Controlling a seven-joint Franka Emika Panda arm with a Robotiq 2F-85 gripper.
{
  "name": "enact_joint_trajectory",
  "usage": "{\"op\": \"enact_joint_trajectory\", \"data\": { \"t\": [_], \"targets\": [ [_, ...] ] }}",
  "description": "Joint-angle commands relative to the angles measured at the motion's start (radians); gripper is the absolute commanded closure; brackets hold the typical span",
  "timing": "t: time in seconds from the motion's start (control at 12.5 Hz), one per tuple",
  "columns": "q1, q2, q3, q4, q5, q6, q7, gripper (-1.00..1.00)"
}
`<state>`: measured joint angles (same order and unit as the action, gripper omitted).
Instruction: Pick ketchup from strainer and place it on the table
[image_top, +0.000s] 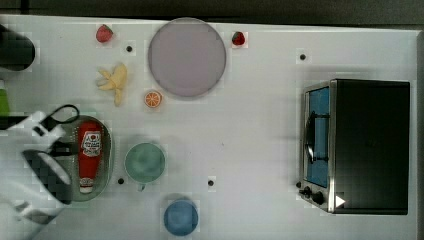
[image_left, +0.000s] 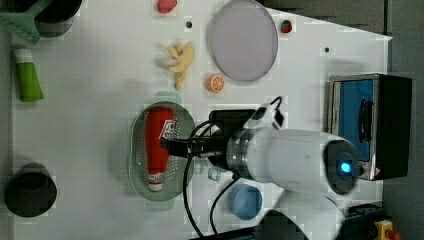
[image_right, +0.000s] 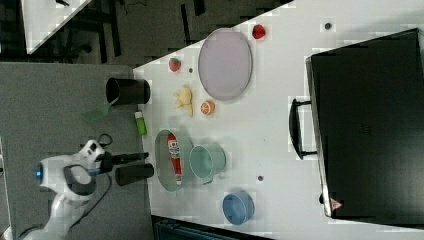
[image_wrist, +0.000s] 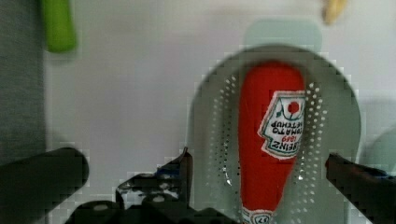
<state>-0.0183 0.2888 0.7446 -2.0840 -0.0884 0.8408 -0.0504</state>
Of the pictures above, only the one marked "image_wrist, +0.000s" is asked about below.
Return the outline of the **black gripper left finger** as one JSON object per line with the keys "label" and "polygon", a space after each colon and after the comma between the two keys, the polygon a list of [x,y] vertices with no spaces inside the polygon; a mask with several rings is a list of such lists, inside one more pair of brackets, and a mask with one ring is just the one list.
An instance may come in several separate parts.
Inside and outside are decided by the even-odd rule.
{"label": "black gripper left finger", "polygon": [[192,155],[184,147],[181,154],[156,172],[134,175],[115,190],[116,202],[122,209],[152,201],[156,197],[188,203],[191,196]]}

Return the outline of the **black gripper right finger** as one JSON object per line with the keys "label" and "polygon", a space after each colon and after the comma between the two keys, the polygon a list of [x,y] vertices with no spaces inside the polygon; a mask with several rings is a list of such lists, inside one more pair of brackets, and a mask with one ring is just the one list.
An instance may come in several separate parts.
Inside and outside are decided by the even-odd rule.
{"label": "black gripper right finger", "polygon": [[396,182],[385,171],[331,153],[326,178],[373,224],[395,224]]}

